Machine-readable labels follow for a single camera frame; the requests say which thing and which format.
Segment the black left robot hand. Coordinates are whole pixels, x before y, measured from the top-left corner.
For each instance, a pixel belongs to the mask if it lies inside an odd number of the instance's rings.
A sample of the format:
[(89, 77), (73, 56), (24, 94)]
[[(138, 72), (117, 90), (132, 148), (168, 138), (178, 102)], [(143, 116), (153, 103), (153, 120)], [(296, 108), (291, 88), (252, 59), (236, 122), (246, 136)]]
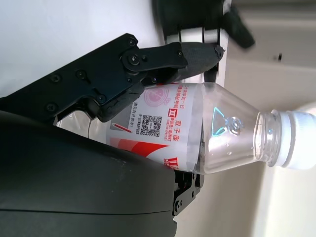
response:
[(243, 49), (255, 44), (237, 9), (228, 0), (154, 0), (152, 3), (164, 38), (188, 29), (223, 29)]

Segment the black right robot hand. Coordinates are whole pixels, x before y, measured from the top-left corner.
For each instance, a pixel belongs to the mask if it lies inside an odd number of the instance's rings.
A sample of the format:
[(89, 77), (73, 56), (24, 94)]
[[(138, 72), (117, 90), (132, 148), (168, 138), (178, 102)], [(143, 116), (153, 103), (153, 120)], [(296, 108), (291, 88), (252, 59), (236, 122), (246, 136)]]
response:
[(204, 177), (57, 127), (75, 111), (107, 122), (145, 87), (213, 68), (215, 43), (140, 49), (124, 34), (0, 100), (3, 237), (173, 237)]

